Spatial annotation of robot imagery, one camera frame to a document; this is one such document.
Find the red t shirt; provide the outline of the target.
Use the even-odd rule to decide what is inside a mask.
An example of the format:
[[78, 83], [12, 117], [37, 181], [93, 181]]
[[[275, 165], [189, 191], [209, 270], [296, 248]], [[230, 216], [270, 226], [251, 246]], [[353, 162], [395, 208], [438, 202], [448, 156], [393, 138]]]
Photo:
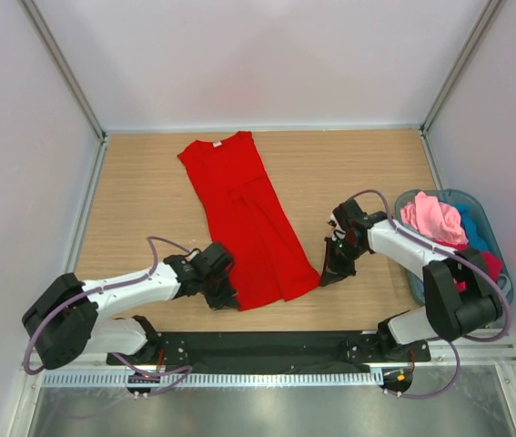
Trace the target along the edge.
[[311, 266], [248, 131], [196, 140], [178, 155], [205, 210], [210, 236], [233, 255], [230, 281], [252, 310], [314, 290]]

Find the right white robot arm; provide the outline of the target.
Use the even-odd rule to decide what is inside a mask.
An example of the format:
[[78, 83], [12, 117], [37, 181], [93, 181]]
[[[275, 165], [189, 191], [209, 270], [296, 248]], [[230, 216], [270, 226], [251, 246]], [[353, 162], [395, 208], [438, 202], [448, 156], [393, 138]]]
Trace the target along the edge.
[[439, 338], [453, 342], [497, 320], [507, 321], [508, 302], [476, 249], [455, 251], [403, 228], [389, 214], [364, 212], [356, 200], [339, 204], [329, 218], [320, 286], [356, 273], [355, 262], [379, 253], [422, 283], [424, 304], [379, 323], [376, 348], [395, 361], [410, 346]]

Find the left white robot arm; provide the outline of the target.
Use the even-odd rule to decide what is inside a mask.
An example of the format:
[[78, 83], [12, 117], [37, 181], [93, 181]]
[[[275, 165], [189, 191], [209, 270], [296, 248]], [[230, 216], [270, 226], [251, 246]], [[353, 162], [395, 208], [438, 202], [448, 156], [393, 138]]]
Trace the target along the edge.
[[58, 276], [22, 318], [29, 336], [25, 371], [37, 373], [33, 353], [42, 370], [62, 368], [85, 354], [104, 354], [109, 365], [152, 363], [162, 351], [159, 334], [146, 317], [125, 318], [123, 312], [198, 294], [212, 310], [237, 309], [229, 279], [234, 266], [230, 251], [212, 243], [185, 255], [155, 256], [150, 267], [114, 278]]

